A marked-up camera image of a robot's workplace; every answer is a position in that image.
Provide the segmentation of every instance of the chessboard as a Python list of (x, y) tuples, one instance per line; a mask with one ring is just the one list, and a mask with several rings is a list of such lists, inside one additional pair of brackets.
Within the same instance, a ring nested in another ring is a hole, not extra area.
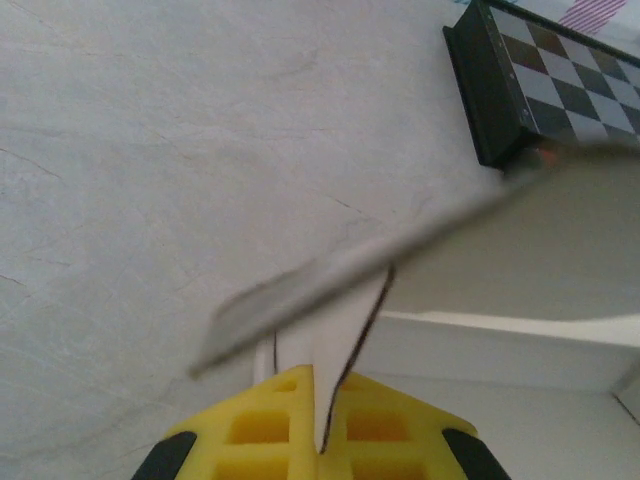
[(496, 0), (474, 0), (445, 37), (481, 163), (503, 168), (541, 139), (640, 146), (638, 59)]

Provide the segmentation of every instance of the square hole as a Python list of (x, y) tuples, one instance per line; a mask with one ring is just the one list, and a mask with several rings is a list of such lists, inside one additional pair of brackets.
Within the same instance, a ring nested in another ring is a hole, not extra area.
[(353, 480), (426, 480), (417, 460), (367, 458), (351, 461)]
[(288, 382), (284, 382), (282, 385), (279, 385), (276, 388), (276, 392), (293, 392), (296, 388), (298, 388), (296, 381), (289, 380)]
[(227, 443), (282, 443), (289, 441), (289, 415), (286, 412), (246, 412), (238, 415)]
[(353, 410), (347, 417), (347, 440), (402, 442), (409, 432), (402, 416), (383, 410)]
[(286, 458), (221, 460), (214, 480), (287, 480), (288, 473)]

